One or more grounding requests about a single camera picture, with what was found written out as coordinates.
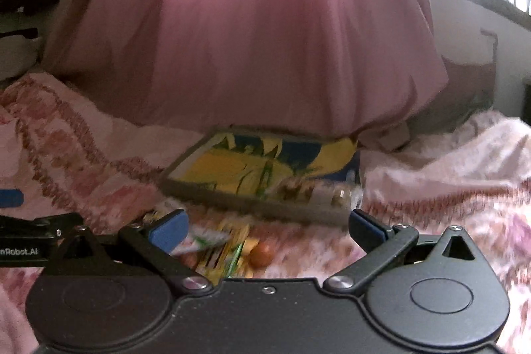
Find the orange ball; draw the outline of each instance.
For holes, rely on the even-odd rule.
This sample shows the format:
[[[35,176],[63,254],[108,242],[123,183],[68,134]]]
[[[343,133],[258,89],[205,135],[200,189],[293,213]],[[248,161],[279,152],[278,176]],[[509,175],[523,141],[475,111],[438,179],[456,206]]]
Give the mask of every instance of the orange ball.
[[[269,266],[277,253],[277,245],[274,242],[261,240],[251,250],[249,263],[254,268],[264,268]]]

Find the pink fabric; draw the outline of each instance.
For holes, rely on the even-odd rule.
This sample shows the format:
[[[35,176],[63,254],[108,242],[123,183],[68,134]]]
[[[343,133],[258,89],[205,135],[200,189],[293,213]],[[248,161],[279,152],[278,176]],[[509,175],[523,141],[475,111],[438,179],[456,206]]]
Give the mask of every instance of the pink fabric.
[[[447,81],[429,0],[90,0],[73,33],[58,17],[47,70],[135,122],[346,135]]]

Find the blue gripper pad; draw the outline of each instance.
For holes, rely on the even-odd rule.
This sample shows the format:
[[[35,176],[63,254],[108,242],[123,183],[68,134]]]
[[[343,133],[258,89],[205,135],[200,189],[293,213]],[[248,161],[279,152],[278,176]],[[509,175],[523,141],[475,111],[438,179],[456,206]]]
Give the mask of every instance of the blue gripper pad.
[[[177,209],[146,229],[152,245],[170,253],[188,234],[188,215],[183,209]]]
[[[20,207],[24,203],[24,194],[19,189],[0,189],[0,208]]]
[[[360,210],[353,210],[348,218],[348,231],[352,240],[369,253],[392,236],[392,229],[378,223]]]

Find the metal screw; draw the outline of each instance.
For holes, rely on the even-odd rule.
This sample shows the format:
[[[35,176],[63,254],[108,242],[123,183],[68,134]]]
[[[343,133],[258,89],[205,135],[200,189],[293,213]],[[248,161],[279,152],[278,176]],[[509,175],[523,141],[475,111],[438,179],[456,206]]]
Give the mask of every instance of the metal screw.
[[[183,279],[183,287],[191,291],[200,291],[208,288],[210,281],[202,276],[188,276]]]
[[[338,291],[348,290],[354,287],[354,280],[348,276],[331,276],[326,282],[330,288]]]
[[[277,292],[277,289],[275,287],[264,287],[262,288],[262,292],[264,294],[275,294]]]

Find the pink floral blanket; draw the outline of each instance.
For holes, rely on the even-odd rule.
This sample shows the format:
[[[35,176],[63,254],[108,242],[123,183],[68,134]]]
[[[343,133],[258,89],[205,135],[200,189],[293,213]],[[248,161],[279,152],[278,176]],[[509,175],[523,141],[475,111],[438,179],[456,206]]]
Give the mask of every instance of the pink floral blanket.
[[[531,352],[531,129],[495,112],[453,134],[419,137],[395,154],[364,151],[363,207],[387,223],[440,233],[464,225],[509,292],[511,314],[498,344]],[[21,208],[1,213],[33,219],[79,212],[97,233],[113,232],[158,203],[155,182],[200,135],[136,127],[102,114],[47,74],[27,75],[0,94],[0,188],[19,188]],[[190,206],[205,226],[224,214]],[[279,245],[264,277],[323,280],[363,253],[340,229],[257,221],[254,235]],[[24,303],[40,269],[0,269],[0,352],[37,345]]]

